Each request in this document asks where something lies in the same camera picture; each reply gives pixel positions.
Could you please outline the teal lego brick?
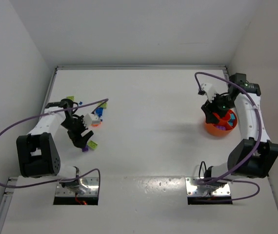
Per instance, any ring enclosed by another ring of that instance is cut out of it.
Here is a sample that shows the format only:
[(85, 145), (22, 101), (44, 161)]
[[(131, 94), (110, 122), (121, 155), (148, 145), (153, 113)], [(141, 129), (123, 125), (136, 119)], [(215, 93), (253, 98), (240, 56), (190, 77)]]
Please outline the teal lego brick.
[(235, 121), (236, 121), (236, 116), (235, 114), (231, 113), (230, 114), (230, 119), (228, 121), (228, 124), (231, 126), (231, 127), (234, 127), (235, 126)]

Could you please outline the purple rectangular lego brick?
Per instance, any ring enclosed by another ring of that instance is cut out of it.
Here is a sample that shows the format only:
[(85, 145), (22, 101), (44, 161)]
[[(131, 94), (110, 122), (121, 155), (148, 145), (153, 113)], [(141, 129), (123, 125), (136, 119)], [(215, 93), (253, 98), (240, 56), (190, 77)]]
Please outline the purple rectangular lego brick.
[(81, 150), (82, 150), (83, 153), (84, 153), (84, 152), (88, 152), (88, 151), (89, 151), (88, 145), (85, 145), (85, 147), (82, 148)]

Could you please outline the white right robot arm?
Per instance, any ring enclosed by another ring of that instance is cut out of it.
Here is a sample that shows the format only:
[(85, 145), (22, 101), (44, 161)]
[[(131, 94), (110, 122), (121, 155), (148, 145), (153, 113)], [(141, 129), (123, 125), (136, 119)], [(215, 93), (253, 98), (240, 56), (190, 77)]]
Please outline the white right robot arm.
[(204, 173), (203, 183), (221, 185), (222, 179), (265, 178), (278, 157), (278, 144), (269, 138), (262, 119), (261, 90), (250, 83), (245, 74), (236, 73), (226, 81), (228, 90), (219, 94), (212, 84), (199, 84), (199, 95), (207, 97), (201, 109), (207, 124), (221, 125), (231, 129), (231, 110), (241, 134), (240, 143), (229, 154), (227, 162), (211, 166)]

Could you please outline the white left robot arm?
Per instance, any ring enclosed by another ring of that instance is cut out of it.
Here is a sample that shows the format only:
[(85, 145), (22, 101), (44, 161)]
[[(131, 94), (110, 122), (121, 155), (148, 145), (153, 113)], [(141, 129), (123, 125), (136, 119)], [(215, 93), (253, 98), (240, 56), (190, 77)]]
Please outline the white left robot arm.
[(73, 181), (79, 175), (77, 167), (61, 163), (54, 136), (62, 126), (67, 130), (73, 145), (83, 149), (94, 134), (88, 127), (99, 124), (101, 119), (95, 113), (78, 116), (72, 110), (73, 107), (74, 102), (67, 98), (48, 103), (44, 109), (46, 115), (28, 134), (17, 138), (20, 173), (23, 177), (56, 176)]

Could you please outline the purple round lego piece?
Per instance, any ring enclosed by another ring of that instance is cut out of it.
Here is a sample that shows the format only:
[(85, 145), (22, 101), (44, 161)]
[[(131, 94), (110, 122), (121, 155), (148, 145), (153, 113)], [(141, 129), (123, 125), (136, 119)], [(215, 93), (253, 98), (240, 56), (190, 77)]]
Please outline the purple round lego piece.
[(221, 131), (227, 131), (227, 126), (225, 125), (215, 125), (215, 128), (221, 130)]

